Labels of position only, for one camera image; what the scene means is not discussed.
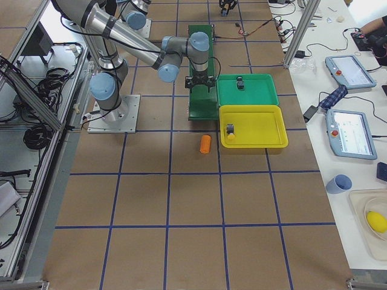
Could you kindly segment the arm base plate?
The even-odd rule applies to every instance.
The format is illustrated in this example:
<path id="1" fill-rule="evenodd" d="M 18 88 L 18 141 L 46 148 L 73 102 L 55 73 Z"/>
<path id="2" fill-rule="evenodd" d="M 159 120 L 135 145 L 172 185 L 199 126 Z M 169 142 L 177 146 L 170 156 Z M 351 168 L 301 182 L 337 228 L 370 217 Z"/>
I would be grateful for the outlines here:
<path id="1" fill-rule="evenodd" d="M 136 30 L 135 32 L 139 34 L 141 37 L 145 39 L 149 39 L 150 33 L 151 33 L 151 24 L 152 24 L 152 19 L 147 18 L 144 26 Z"/>
<path id="2" fill-rule="evenodd" d="M 106 115 L 106 111 L 100 111 L 99 104 L 95 101 L 93 109 L 97 111 L 87 120 L 87 132 L 90 134 L 120 134 L 135 133 L 140 107 L 140 95 L 122 95 L 122 101 L 118 108 Z"/>

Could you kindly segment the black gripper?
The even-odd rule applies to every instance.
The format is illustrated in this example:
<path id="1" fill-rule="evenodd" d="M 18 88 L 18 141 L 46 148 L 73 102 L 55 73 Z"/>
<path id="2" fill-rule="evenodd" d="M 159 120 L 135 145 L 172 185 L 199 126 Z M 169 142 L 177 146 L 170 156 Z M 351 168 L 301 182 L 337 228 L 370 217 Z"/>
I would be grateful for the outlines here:
<path id="1" fill-rule="evenodd" d="M 229 14 L 229 11 L 233 10 L 237 3 L 237 0 L 219 0 L 221 16 L 227 16 Z"/>
<path id="2" fill-rule="evenodd" d="M 207 71 L 194 71 L 191 76 L 185 77 L 184 87 L 192 91 L 192 89 L 197 85 L 204 85 L 207 87 L 207 90 L 210 91 L 210 88 L 215 86 L 216 79 L 212 75 L 208 75 Z"/>

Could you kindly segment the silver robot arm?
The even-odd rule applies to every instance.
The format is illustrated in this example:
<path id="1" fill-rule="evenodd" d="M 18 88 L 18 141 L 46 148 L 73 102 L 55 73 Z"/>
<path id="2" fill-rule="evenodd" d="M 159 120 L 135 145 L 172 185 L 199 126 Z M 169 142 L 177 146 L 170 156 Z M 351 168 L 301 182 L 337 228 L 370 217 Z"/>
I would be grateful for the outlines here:
<path id="1" fill-rule="evenodd" d="M 188 37 L 166 36 L 160 47 L 135 32 L 127 23 L 104 11 L 99 1 L 53 1 L 61 15 L 84 29 L 87 36 L 101 37 L 147 63 L 166 83 L 176 80 L 184 58 L 189 74 L 184 86 L 189 90 L 190 120 L 216 120 L 215 65 L 209 26 L 189 26 Z"/>
<path id="2" fill-rule="evenodd" d="M 119 16 L 132 29 L 140 30 L 146 25 L 149 6 L 152 1 L 115 1 L 119 9 Z M 218 1 L 221 16 L 227 16 L 238 1 Z"/>

